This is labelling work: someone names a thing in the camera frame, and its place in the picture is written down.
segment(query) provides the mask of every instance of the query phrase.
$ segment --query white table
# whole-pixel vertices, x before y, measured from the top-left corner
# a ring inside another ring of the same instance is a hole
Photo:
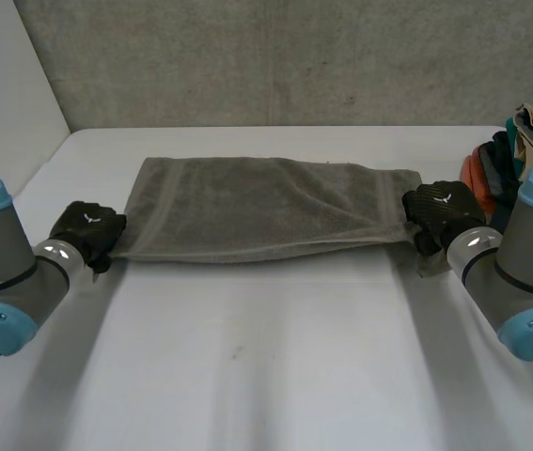
[[[148,156],[284,156],[455,179],[493,127],[95,130],[16,204],[123,210]],[[453,274],[384,247],[249,266],[117,264],[0,359],[0,450],[533,450],[533,365]]]

